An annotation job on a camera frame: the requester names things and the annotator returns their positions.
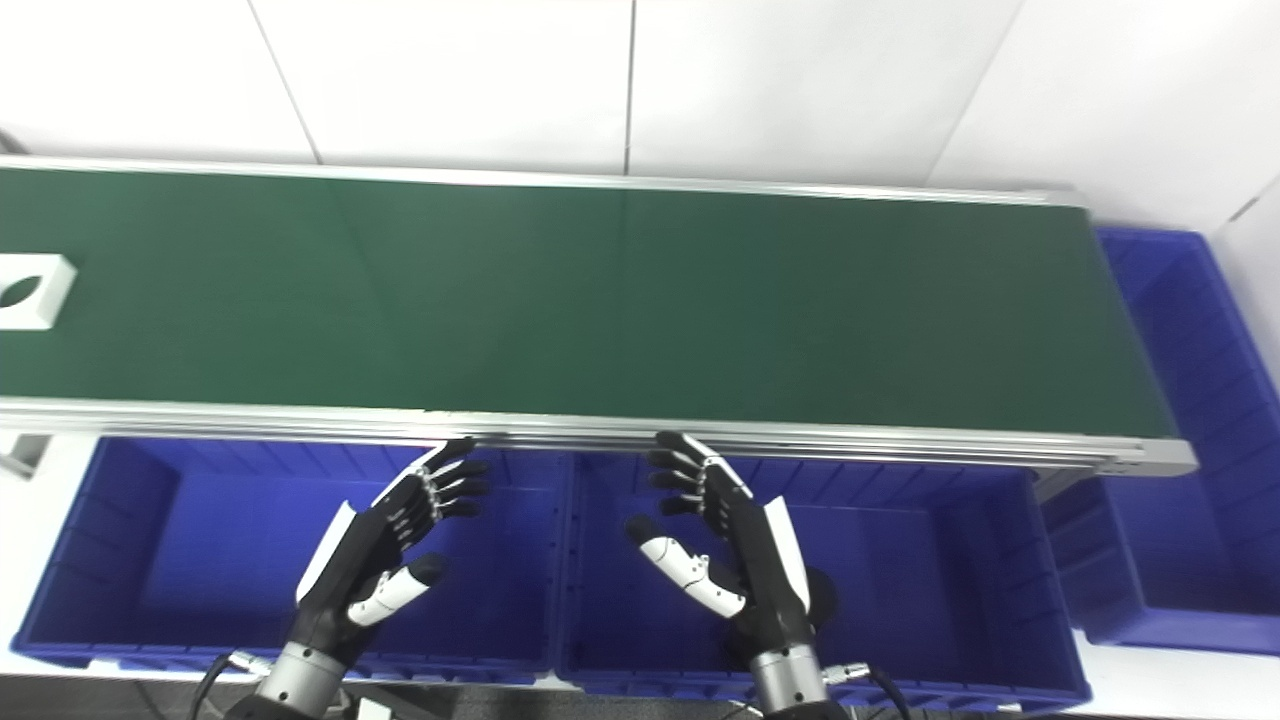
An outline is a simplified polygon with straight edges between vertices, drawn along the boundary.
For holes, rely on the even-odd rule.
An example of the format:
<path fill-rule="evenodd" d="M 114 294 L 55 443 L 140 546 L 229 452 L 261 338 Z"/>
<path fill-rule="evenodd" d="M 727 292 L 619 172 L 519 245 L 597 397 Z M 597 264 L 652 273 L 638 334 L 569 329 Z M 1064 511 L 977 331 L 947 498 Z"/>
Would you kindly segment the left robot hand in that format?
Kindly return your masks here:
<path fill-rule="evenodd" d="M 340 506 L 300 583 L 288 643 L 352 667 L 378 628 L 440 579 L 440 555 L 404 556 L 445 519 L 479 515 L 489 484 L 488 465 L 470 456 L 476 445 L 449 439 L 401 470 L 367 509 Z"/>

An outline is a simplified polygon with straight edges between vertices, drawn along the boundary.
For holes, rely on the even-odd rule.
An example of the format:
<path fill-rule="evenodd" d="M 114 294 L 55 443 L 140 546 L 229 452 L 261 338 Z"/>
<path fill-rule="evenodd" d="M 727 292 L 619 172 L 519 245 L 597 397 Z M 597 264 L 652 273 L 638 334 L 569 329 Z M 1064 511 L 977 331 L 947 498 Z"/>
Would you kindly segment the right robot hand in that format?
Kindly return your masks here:
<path fill-rule="evenodd" d="M 681 432 L 657 432 L 646 460 L 655 469 L 652 486 L 669 492 L 660 512 L 701 519 L 733 561 L 692 552 L 645 514 L 625 523 L 640 553 L 730 623 L 730 653 L 739 664 L 813 647 L 835 612 L 836 594 L 829 578 L 805 564 L 785 498 L 762 502 L 724 456 Z"/>

